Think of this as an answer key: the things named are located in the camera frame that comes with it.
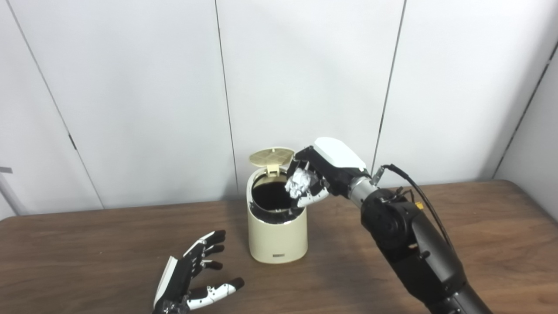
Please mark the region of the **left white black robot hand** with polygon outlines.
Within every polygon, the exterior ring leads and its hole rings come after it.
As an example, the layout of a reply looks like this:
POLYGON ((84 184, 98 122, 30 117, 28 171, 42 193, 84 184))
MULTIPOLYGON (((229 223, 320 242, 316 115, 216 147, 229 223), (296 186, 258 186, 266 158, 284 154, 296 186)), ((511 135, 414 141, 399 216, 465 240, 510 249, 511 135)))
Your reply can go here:
POLYGON ((222 263, 207 257, 223 252, 225 239, 225 230, 212 231, 195 241, 181 258, 169 257, 153 300, 153 314, 188 314, 214 304, 245 286, 243 278, 237 277, 213 286, 190 287, 193 279, 203 270, 223 268, 222 263))

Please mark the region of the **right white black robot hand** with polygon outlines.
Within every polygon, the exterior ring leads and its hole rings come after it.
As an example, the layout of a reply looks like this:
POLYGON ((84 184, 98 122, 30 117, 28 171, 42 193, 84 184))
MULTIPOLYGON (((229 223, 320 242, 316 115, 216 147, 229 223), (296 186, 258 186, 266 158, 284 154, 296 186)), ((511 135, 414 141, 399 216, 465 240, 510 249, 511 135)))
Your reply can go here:
POLYGON ((313 145, 295 153, 287 169, 285 189, 291 205, 303 208, 329 195, 341 196, 361 208, 374 188, 360 157, 343 141, 319 137, 313 145))

